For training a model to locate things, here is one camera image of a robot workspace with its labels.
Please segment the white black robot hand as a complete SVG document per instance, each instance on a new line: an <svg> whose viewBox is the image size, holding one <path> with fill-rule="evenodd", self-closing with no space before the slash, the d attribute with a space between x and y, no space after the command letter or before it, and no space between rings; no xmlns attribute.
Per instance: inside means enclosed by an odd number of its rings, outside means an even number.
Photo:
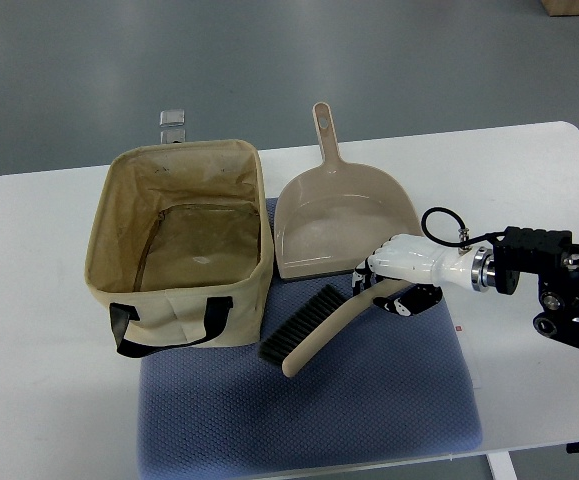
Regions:
<svg viewBox="0 0 579 480"><path fill-rule="evenodd" d="M455 284L482 292L495 285L494 255L489 248L448 247L422 236L399 234L363 260L352 276L355 295L382 280L401 280L411 289L396 298L380 294L373 303L403 317L438 304L441 287Z"/></svg>

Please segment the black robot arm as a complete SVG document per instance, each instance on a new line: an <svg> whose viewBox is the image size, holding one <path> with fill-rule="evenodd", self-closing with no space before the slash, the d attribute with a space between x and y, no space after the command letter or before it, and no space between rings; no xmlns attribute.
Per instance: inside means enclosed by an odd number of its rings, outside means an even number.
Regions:
<svg viewBox="0 0 579 480"><path fill-rule="evenodd" d="M536 275L542 312L533 319L535 330L579 349L579 244L572 233L508 227L490 243L496 290L511 295L522 273Z"/></svg>

